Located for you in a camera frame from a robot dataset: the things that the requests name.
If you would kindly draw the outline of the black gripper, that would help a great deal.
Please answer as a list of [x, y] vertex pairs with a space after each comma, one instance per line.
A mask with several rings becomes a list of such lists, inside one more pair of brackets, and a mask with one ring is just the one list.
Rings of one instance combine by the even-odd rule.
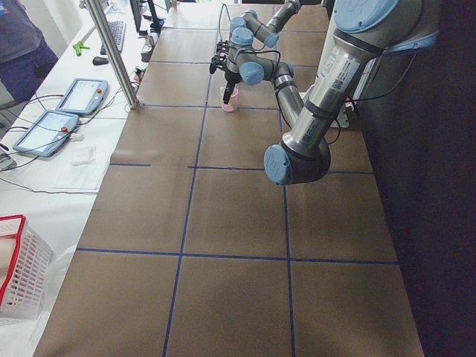
[[222, 87], [222, 103], [229, 104], [235, 85], [240, 82], [239, 68], [231, 56], [226, 59], [224, 71], [227, 83], [226, 87]]
[[209, 72], [214, 74], [218, 69], [223, 70], [223, 62], [229, 56], [230, 42], [228, 40], [219, 41], [216, 44], [216, 53], [210, 60]]

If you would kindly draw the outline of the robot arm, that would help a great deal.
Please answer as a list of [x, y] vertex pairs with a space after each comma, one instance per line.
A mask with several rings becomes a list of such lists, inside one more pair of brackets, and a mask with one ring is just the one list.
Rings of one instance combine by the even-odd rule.
[[210, 73], [224, 71], [240, 81], [237, 57], [274, 51], [280, 32], [302, 6], [301, 1], [285, 1], [267, 22], [262, 22], [252, 9], [230, 18], [228, 36], [225, 38], [223, 33], [219, 33], [215, 54], [210, 60]]
[[264, 155], [268, 179], [278, 185], [314, 182], [330, 166], [324, 136], [355, 90], [369, 61], [382, 54], [417, 51], [433, 45], [438, 34], [440, 1], [337, 1], [325, 44], [330, 52], [304, 96], [294, 82], [293, 68], [282, 60], [261, 58], [252, 44], [273, 48], [278, 34], [301, 9], [301, 1], [285, 1], [267, 23], [253, 10], [230, 22], [229, 39], [216, 48], [210, 71], [220, 68], [227, 85], [227, 103], [237, 83], [253, 86], [269, 81], [290, 131]]

